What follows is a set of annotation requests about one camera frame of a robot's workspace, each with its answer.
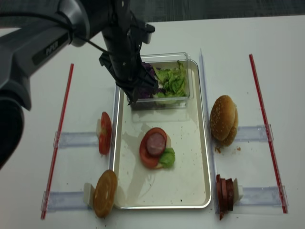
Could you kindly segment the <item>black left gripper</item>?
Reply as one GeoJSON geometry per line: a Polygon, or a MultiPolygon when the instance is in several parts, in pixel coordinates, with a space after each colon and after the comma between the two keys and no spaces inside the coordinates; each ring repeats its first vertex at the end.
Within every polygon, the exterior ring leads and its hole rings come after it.
{"type": "Polygon", "coordinates": [[[140,50],[146,24],[135,17],[128,0],[111,0],[110,24],[102,30],[116,84],[127,90],[128,105],[136,103],[139,88],[155,94],[158,82],[142,66],[140,50]]]}

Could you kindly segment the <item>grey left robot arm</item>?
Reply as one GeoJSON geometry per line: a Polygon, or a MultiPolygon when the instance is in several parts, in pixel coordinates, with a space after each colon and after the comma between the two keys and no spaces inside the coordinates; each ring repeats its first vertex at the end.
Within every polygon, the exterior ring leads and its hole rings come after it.
{"type": "Polygon", "coordinates": [[[156,93],[158,83],[142,64],[140,50],[155,28],[139,19],[127,0],[61,0],[52,16],[0,39],[0,163],[17,148],[24,129],[23,110],[31,109],[30,77],[61,49],[81,47],[101,33],[106,48],[100,58],[130,103],[142,89],[156,93]]]}

